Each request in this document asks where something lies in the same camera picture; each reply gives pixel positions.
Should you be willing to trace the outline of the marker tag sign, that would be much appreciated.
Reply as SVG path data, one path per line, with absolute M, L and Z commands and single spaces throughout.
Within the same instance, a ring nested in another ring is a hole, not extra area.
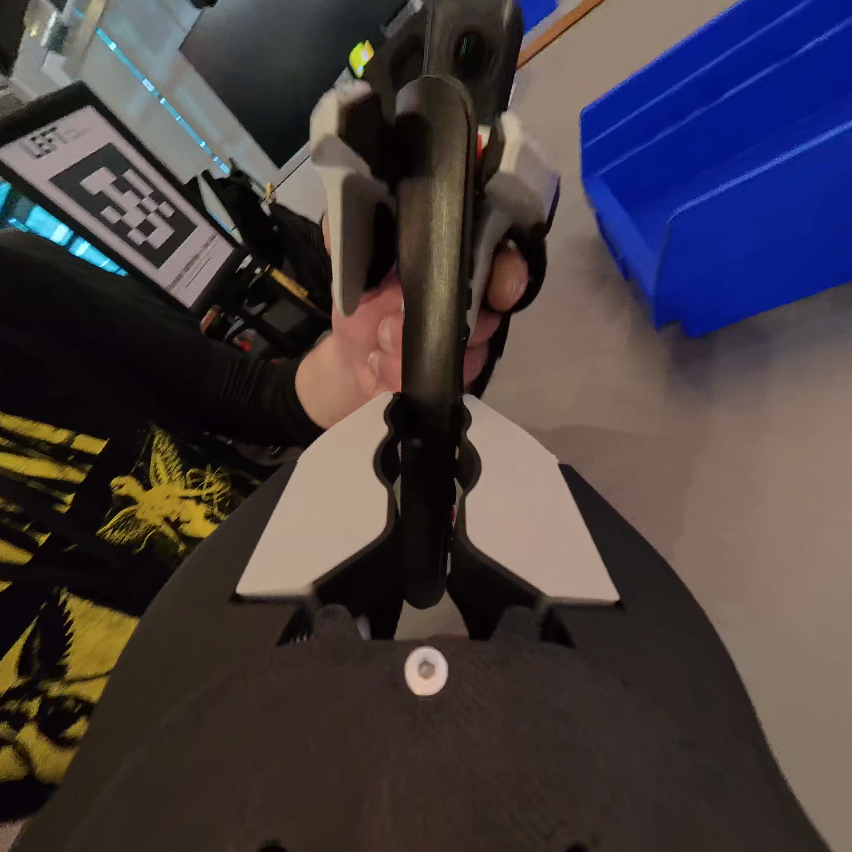
M 1 171 L 180 310 L 236 299 L 248 253 L 85 83 L 2 118 Z

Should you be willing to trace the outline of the person's left hand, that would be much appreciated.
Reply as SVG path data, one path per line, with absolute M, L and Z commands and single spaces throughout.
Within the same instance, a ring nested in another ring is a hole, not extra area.
M 470 389 L 488 360 L 489 343 L 502 319 L 524 296 L 527 262 L 514 245 L 493 260 L 485 299 L 463 360 L 463 383 Z M 365 291 L 356 311 L 341 314 L 332 305 L 331 330 L 304 357 L 296 372 L 296 395 L 311 420 L 326 430 L 375 396 L 401 387 L 406 307 L 396 271 Z

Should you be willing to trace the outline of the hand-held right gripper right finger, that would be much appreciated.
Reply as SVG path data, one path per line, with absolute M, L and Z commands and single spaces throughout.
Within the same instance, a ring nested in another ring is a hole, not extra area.
M 447 590 L 469 638 L 506 611 L 612 607 L 620 595 L 557 458 L 480 399 L 463 397 L 461 490 Z

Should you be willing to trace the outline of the large blue plastic bin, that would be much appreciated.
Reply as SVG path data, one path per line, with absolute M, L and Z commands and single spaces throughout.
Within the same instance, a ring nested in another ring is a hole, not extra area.
M 851 3 L 734 4 L 582 110 L 580 168 L 655 329 L 849 283 Z

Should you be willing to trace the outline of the black remote control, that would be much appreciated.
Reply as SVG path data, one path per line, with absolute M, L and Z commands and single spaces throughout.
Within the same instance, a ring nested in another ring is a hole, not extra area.
M 476 131 L 463 85 L 423 76 L 399 92 L 400 522 L 406 602 L 441 601 L 453 542 L 468 335 Z

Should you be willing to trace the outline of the black monitor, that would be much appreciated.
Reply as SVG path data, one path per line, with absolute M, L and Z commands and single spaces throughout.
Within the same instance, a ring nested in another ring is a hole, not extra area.
M 320 97 L 360 43 L 385 41 L 403 1 L 220 1 L 180 50 L 272 163 L 308 141 Z

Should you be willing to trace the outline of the person's black yellow shirt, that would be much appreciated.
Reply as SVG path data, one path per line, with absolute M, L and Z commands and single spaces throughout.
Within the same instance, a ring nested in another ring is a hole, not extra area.
M 61 783 L 143 613 L 270 475 L 152 422 L 111 437 L 2 413 L 2 810 Z

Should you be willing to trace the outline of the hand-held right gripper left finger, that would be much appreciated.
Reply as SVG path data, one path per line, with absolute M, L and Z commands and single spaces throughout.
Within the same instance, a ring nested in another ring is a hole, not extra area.
M 368 624 L 370 638 L 395 638 L 403 607 L 395 402 L 379 394 L 303 452 L 236 585 L 238 602 L 340 605 Z

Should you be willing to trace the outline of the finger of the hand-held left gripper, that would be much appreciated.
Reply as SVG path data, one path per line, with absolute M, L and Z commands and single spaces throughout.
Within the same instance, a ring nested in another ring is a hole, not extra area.
M 507 242 L 527 250 L 532 260 L 556 214 L 560 176 L 515 114 L 498 116 L 479 161 L 474 193 L 471 303 L 466 313 L 469 332 L 475 330 L 497 249 Z
M 390 130 L 380 95 L 365 81 L 327 91 L 310 117 L 310 159 L 327 201 L 332 297 L 346 317 L 368 287 L 376 209 L 394 207 L 381 168 Z

